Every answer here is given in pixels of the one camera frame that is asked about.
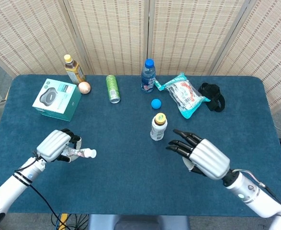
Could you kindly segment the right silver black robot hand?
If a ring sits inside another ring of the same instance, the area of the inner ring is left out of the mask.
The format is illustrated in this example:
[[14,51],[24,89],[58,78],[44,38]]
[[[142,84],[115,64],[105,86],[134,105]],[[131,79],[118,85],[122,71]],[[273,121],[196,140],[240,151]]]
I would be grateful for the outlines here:
[[178,129],[173,132],[187,142],[172,140],[166,149],[182,156],[190,171],[201,173],[212,180],[220,180],[226,176],[230,170],[230,159],[214,144],[191,132]]

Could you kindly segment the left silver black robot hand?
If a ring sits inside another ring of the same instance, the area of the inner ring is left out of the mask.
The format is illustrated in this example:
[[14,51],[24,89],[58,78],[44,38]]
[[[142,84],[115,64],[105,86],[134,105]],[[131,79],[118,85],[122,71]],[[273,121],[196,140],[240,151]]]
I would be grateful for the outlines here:
[[52,131],[36,148],[39,158],[46,162],[72,162],[78,158],[68,153],[68,146],[72,143],[73,150],[79,150],[82,144],[81,137],[67,128]]

